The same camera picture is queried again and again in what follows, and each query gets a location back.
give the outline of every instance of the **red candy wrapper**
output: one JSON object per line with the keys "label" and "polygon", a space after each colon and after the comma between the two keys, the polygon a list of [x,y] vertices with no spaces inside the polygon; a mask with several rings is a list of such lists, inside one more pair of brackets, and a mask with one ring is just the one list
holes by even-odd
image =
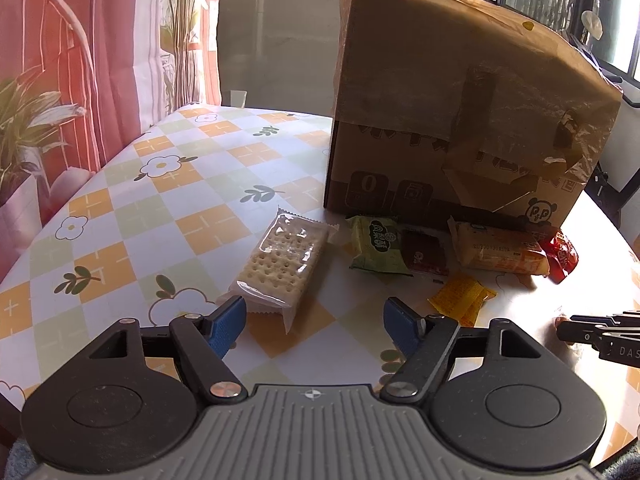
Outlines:
{"label": "red candy wrapper", "polygon": [[574,245],[560,230],[551,238],[542,238],[539,243],[549,261],[549,277],[554,283],[562,282],[578,264],[578,253]]}

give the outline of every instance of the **green snack package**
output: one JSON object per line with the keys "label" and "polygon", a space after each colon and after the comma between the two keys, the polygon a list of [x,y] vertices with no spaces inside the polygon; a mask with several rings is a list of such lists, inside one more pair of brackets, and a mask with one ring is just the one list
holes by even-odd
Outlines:
{"label": "green snack package", "polygon": [[400,233],[393,220],[354,216],[348,222],[351,226],[351,243],[356,251],[350,269],[412,276],[402,260]]}

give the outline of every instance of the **crackers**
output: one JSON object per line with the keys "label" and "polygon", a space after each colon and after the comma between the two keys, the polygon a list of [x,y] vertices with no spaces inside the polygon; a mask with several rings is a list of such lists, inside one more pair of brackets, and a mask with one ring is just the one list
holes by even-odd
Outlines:
{"label": "crackers", "polygon": [[279,209],[229,293],[242,295],[248,312],[281,313],[289,332],[331,229]]}

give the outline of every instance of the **cardboard box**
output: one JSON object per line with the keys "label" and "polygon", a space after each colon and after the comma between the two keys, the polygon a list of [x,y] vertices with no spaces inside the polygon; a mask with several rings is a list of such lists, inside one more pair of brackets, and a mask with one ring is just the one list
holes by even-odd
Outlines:
{"label": "cardboard box", "polygon": [[622,98],[599,70],[484,0],[340,0],[340,20],[327,209],[562,224]]}

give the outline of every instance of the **checkered tablecloth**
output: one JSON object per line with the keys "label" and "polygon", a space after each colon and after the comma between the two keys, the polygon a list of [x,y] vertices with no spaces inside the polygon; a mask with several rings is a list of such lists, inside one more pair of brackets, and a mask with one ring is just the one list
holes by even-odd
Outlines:
{"label": "checkered tablecloth", "polygon": [[[331,119],[308,114],[191,105],[124,149],[53,218],[0,284],[0,394],[21,407],[122,317],[149,326],[185,312],[211,312],[279,206],[338,223],[340,231],[290,333],[279,316],[249,314],[225,362],[249,389],[260,382],[379,388],[402,362],[382,326],[385,299],[399,296],[429,314],[427,298],[442,282],[348,268],[348,226],[322,209],[330,129]],[[498,292],[481,310],[479,326],[509,317],[543,340],[560,311],[615,314],[639,307],[638,261],[586,195],[563,229],[580,263],[561,285],[468,271]],[[449,237],[438,236],[453,272]],[[640,371],[600,361],[590,348],[564,353],[607,407],[599,460],[636,433]],[[456,370],[478,364],[465,360]],[[172,371],[169,360],[150,365]]]}

